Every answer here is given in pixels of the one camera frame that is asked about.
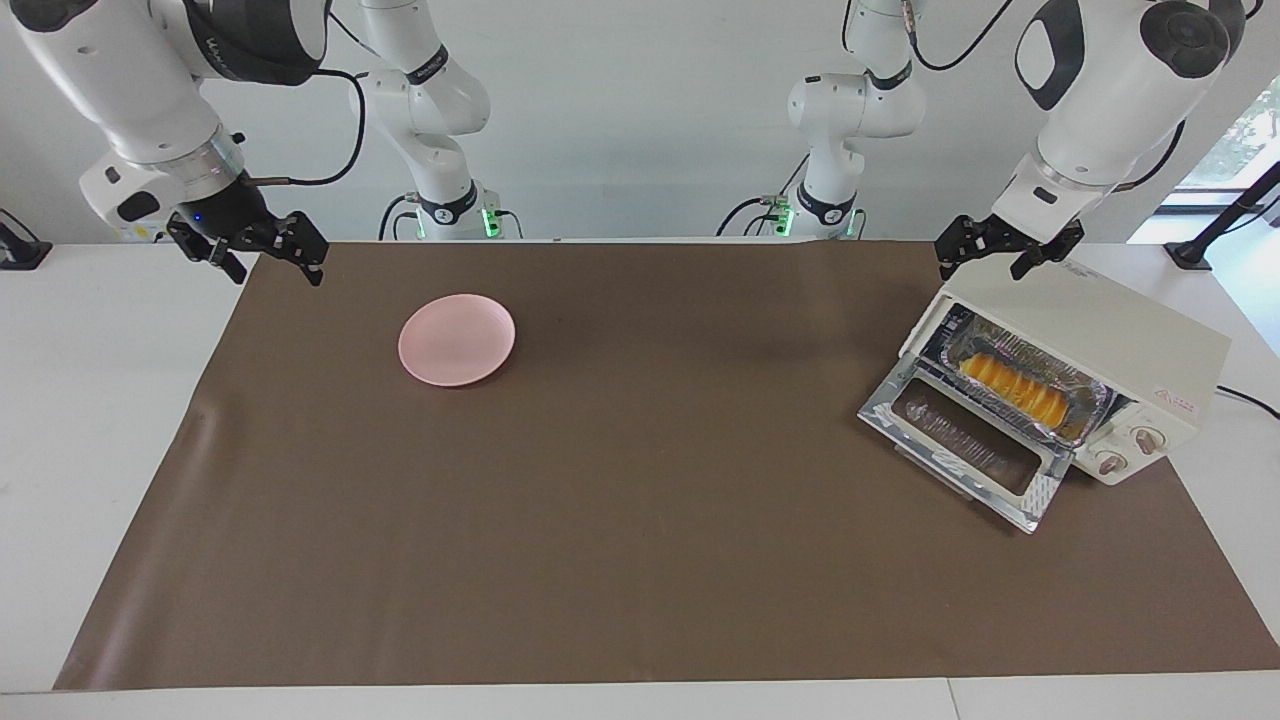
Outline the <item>white wall socket box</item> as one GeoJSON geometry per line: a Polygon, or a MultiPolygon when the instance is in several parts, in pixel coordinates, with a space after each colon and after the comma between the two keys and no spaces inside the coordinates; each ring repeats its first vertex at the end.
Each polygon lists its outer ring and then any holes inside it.
{"type": "Polygon", "coordinates": [[[191,220],[180,211],[183,204],[164,202],[150,193],[136,193],[109,208],[108,224],[127,243],[172,243],[173,229],[200,238],[191,220]]]}

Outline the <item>black angled stand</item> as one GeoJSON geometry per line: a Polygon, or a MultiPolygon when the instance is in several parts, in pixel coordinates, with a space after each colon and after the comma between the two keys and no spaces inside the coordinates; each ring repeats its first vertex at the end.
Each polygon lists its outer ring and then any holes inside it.
{"type": "Polygon", "coordinates": [[[1179,243],[1166,243],[1164,250],[1170,260],[1183,270],[1211,272],[1212,266],[1206,256],[1217,240],[1248,227],[1276,208],[1280,208],[1280,160],[1276,160],[1194,238],[1179,243]]]}

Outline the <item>window with green view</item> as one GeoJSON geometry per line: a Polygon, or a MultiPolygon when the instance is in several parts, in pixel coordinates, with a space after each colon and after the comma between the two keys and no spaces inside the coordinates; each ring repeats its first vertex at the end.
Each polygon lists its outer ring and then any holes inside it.
{"type": "Polygon", "coordinates": [[[1165,208],[1224,206],[1280,160],[1280,76],[1228,127],[1164,200],[1165,208]]]}

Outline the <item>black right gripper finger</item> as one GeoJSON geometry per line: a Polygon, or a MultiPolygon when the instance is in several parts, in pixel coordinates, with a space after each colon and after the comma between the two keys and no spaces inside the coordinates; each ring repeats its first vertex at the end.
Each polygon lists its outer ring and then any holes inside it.
{"type": "Polygon", "coordinates": [[[293,211],[273,223],[270,256],[298,268],[312,286],[323,283],[329,243],[320,229],[302,211],[293,211]]]}
{"type": "Polygon", "coordinates": [[[187,222],[168,222],[166,233],[192,263],[205,263],[221,270],[234,284],[243,284],[248,270],[228,249],[227,242],[211,242],[187,222]]]}

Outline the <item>pink plate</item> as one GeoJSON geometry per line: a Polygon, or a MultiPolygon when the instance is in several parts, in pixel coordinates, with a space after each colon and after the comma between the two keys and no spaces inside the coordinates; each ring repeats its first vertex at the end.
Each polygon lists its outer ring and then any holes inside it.
{"type": "Polygon", "coordinates": [[[412,378],[460,388],[500,370],[516,338],[506,306],[477,293],[453,293],[424,305],[404,323],[397,352],[412,378]]]}

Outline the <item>yellow twisted bread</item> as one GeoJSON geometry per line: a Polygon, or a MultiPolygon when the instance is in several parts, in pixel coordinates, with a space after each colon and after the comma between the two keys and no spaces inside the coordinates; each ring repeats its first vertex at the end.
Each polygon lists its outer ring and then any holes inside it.
{"type": "Polygon", "coordinates": [[[993,355],[972,355],[960,363],[960,372],[1046,428],[1056,429],[1066,419],[1070,404],[1062,391],[1019,372],[993,355]]]}

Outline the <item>glass oven door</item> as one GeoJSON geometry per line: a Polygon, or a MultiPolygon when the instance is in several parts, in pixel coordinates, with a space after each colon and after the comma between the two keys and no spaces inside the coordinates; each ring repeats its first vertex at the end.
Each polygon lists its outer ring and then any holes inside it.
{"type": "Polygon", "coordinates": [[[950,489],[1027,534],[1042,523],[1073,454],[968,393],[942,366],[908,354],[858,413],[950,489]]]}

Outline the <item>small black table mount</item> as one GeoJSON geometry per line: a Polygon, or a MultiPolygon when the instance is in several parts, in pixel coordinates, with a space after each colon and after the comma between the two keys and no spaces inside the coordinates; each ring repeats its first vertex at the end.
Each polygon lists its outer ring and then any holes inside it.
{"type": "Polygon", "coordinates": [[[41,240],[23,220],[0,208],[0,270],[35,270],[51,250],[50,242],[41,240]]]}

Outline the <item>white toaster oven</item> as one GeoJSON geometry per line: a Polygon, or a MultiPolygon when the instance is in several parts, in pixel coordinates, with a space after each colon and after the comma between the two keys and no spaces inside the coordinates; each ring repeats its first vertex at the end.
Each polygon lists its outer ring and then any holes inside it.
{"type": "Polygon", "coordinates": [[[1225,334],[1080,263],[1046,264],[1014,281],[1005,260],[988,258],[960,266],[943,283],[900,354],[922,355],[955,304],[1117,392],[1108,418],[1075,452],[1075,466],[1092,478],[1098,451],[1128,460],[1124,482],[1193,439],[1231,346],[1225,334]],[[1167,452],[1144,456],[1133,443],[1134,427],[1164,432],[1167,452]]]}

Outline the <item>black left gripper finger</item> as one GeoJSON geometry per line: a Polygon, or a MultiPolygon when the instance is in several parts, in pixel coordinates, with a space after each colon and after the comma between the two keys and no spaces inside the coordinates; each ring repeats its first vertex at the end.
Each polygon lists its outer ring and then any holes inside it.
{"type": "Polygon", "coordinates": [[[986,251],[986,223],[969,215],[956,217],[934,241],[940,277],[948,281],[960,265],[982,259],[986,251]]]}
{"type": "Polygon", "coordinates": [[[1051,241],[1039,241],[1021,237],[1018,242],[1018,259],[1010,266],[1010,275],[1014,281],[1024,279],[1033,269],[1046,263],[1061,263],[1080,243],[1085,231],[1080,222],[1071,222],[1064,227],[1051,241]]]}

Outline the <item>aluminium foil tray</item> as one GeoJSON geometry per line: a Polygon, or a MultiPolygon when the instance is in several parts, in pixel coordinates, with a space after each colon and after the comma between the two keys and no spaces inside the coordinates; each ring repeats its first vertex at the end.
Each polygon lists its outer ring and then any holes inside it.
{"type": "Polygon", "coordinates": [[[1046,350],[992,320],[955,304],[948,310],[942,336],[931,343],[937,351],[943,375],[1016,430],[1043,445],[1079,448],[1087,436],[1108,418],[1117,392],[1083,370],[1065,363],[1046,350]],[[1056,429],[1046,428],[1018,411],[982,383],[960,372],[960,363],[975,354],[989,354],[1019,372],[1062,391],[1070,404],[1065,421],[1056,429]]]}

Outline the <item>brown table mat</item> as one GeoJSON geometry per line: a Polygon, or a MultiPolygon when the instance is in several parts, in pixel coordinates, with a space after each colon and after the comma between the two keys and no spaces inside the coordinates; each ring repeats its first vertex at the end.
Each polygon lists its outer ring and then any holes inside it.
{"type": "Polygon", "coordinates": [[[920,242],[348,243],[260,261],[59,691],[1280,669],[1167,462],[1028,536],[858,419],[920,242]],[[485,380],[412,378],[494,299],[485,380]]]}

